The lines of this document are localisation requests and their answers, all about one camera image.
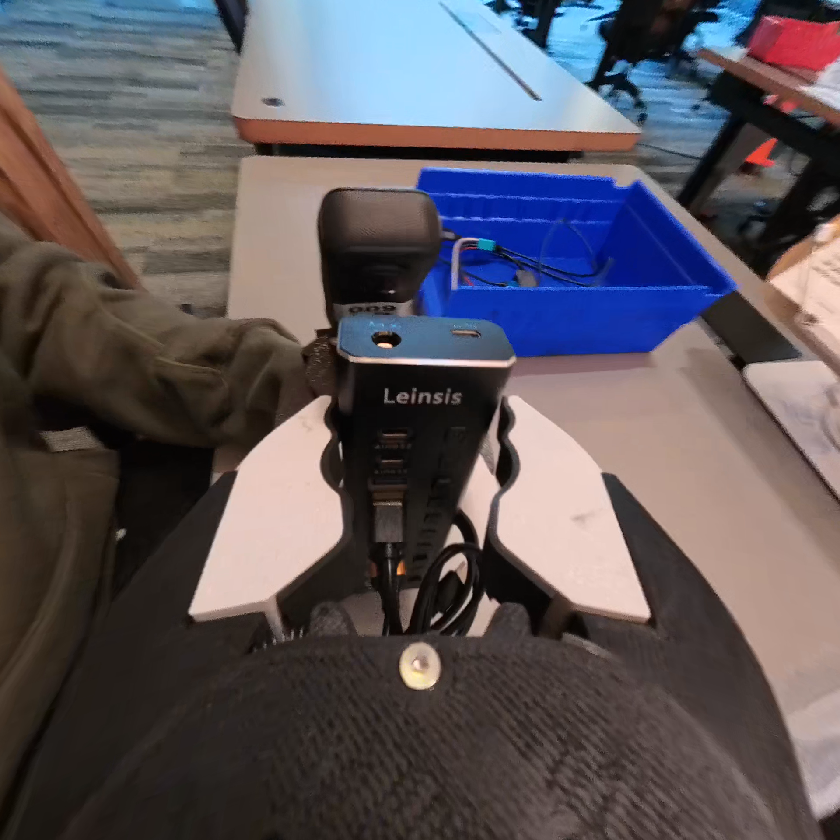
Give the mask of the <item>blue plastic bin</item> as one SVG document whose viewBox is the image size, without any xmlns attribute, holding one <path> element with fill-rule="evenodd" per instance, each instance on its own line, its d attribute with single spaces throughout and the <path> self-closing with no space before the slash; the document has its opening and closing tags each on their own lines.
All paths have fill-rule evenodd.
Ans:
<svg viewBox="0 0 840 840">
<path fill-rule="evenodd" d="M 428 167 L 416 188 L 445 239 L 418 310 L 494 322 L 522 358 L 648 353 L 737 289 L 639 179 Z"/>
</svg>

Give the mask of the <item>person's left forearm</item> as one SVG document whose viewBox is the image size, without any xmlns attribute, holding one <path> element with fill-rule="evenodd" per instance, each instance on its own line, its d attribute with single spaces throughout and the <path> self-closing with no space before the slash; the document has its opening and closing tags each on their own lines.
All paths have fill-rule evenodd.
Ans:
<svg viewBox="0 0 840 840">
<path fill-rule="evenodd" d="M 37 399 L 165 445 L 252 448 L 313 399 L 300 345 L 270 320 L 197 318 L 2 217 L 2 440 Z"/>
</svg>

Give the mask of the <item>wooden partition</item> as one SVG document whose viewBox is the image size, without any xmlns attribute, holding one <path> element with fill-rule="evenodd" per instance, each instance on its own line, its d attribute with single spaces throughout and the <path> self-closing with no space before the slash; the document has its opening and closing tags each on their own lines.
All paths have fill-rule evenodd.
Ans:
<svg viewBox="0 0 840 840">
<path fill-rule="evenodd" d="M 120 288 L 142 285 L 35 115 L 1 72 L 1 209 L 33 238 L 105 265 Z"/>
</svg>

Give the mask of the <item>red box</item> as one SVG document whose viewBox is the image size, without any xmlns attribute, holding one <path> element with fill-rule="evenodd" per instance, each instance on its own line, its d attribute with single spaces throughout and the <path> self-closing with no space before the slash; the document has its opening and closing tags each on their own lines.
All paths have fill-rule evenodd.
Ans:
<svg viewBox="0 0 840 840">
<path fill-rule="evenodd" d="M 747 56 L 776 67 L 821 71 L 839 57 L 839 22 L 762 16 L 748 41 Z"/>
</svg>

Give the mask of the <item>wooden-edged table with black legs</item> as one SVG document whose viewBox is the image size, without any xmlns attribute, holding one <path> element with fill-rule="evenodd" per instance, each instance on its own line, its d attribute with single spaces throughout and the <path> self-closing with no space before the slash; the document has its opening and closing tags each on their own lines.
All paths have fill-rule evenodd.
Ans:
<svg viewBox="0 0 840 840">
<path fill-rule="evenodd" d="M 708 97 L 728 119 L 679 192 L 682 207 L 699 217 L 723 181 L 766 140 L 806 158 L 752 242 L 753 253 L 768 261 L 838 210 L 838 105 L 813 91 L 813 72 L 772 66 L 735 47 L 702 49 L 699 58 L 721 71 Z"/>
</svg>

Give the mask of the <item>black office chair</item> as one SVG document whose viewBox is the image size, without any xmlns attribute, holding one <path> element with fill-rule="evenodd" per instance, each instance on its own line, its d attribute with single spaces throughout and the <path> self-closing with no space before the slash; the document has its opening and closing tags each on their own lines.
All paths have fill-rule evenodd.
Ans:
<svg viewBox="0 0 840 840">
<path fill-rule="evenodd" d="M 630 78 L 645 61 L 664 62 L 669 71 L 682 64 L 694 66 L 687 39 L 703 24 L 719 20 L 719 1 L 623 1 L 616 11 L 595 17 L 604 43 L 601 60 L 586 86 L 595 92 L 609 88 L 630 97 L 638 123 L 648 117 L 641 89 Z"/>
</svg>

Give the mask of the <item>grey desk with orange edge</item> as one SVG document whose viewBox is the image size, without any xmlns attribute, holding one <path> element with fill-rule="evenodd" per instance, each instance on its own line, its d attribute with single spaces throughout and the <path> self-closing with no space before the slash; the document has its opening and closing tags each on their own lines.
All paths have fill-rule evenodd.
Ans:
<svg viewBox="0 0 840 840">
<path fill-rule="evenodd" d="M 625 152 L 641 130 L 481 2 L 250 2 L 251 144 Z"/>
</svg>

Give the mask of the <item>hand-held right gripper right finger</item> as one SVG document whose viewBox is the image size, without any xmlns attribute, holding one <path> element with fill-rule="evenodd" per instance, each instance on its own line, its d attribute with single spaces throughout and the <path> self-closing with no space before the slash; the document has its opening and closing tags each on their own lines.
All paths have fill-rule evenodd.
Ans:
<svg viewBox="0 0 840 840">
<path fill-rule="evenodd" d="M 593 616 L 644 626 L 652 609 L 606 477 L 569 434 L 519 396 L 500 405 L 498 491 L 486 528 L 486 593 L 558 637 Z"/>
</svg>

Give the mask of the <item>person's green jacket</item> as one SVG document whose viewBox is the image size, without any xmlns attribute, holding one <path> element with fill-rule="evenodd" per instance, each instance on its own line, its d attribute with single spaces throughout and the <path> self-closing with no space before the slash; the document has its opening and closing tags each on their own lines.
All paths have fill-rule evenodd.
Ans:
<svg viewBox="0 0 840 840">
<path fill-rule="evenodd" d="M 1 792 L 5 802 L 110 577 L 119 457 L 2 433 Z"/>
</svg>

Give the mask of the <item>clear plastic container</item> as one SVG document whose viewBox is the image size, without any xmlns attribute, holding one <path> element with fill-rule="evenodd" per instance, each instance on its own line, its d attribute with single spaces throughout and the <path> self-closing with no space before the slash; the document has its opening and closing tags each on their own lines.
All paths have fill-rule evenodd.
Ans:
<svg viewBox="0 0 840 840">
<path fill-rule="evenodd" d="M 839 497 L 839 380 L 819 360 L 747 364 L 742 378 L 835 497 Z"/>
</svg>

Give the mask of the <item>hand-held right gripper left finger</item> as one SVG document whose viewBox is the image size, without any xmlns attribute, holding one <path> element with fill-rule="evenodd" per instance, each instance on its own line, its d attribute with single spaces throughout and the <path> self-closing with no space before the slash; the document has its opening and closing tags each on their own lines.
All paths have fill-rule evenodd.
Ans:
<svg viewBox="0 0 840 840">
<path fill-rule="evenodd" d="M 316 398 L 237 467 L 188 608 L 193 621 L 256 615 L 275 640 L 289 640 L 315 606 L 358 593 L 332 409 L 329 396 Z"/>
</svg>

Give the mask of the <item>black USB hub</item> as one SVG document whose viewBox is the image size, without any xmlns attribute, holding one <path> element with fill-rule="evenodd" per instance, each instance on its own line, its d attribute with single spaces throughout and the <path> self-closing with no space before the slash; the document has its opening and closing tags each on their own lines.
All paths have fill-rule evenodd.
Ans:
<svg viewBox="0 0 840 840">
<path fill-rule="evenodd" d="M 375 505 L 402 503 L 406 582 L 445 545 L 516 355 L 494 322 L 355 314 L 339 322 L 337 420 L 362 574 Z"/>
</svg>

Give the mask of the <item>cardboard box with white paper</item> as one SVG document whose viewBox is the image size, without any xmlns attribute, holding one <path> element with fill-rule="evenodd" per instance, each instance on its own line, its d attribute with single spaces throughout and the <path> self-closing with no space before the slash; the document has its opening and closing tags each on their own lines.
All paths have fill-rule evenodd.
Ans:
<svg viewBox="0 0 840 840">
<path fill-rule="evenodd" d="M 839 374 L 839 217 L 789 248 L 764 282 L 772 313 Z"/>
</svg>

